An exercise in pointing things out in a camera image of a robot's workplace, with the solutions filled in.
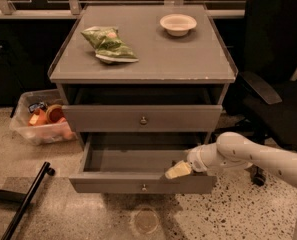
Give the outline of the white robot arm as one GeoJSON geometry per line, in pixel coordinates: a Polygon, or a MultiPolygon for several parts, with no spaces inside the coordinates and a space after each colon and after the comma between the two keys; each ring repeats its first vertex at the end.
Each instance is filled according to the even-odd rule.
{"type": "MultiPolygon", "coordinates": [[[[210,168],[238,169],[256,165],[297,188],[297,151],[273,148],[235,132],[222,133],[214,144],[190,149],[186,161],[179,161],[165,172],[167,179],[183,177],[210,168]]],[[[293,240],[297,240],[297,220],[293,240]]]]}

